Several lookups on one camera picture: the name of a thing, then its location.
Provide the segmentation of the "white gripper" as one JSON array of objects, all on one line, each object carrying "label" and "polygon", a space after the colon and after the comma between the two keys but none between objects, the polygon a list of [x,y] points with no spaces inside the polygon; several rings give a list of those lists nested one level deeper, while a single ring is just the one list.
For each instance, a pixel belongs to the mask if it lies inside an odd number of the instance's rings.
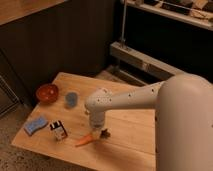
[{"label": "white gripper", "polygon": [[100,139],[102,135],[102,128],[105,125],[105,113],[104,112],[92,112],[89,114],[89,125],[92,128],[91,135],[94,140]]}]

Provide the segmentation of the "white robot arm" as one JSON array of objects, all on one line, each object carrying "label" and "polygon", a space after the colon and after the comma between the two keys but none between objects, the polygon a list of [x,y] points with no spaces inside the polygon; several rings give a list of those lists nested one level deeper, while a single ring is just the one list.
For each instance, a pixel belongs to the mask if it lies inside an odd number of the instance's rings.
[{"label": "white robot arm", "polygon": [[100,89],[85,101],[89,123],[98,130],[105,112],[155,110],[157,171],[213,171],[213,84],[194,74],[179,74],[121,94]]}]

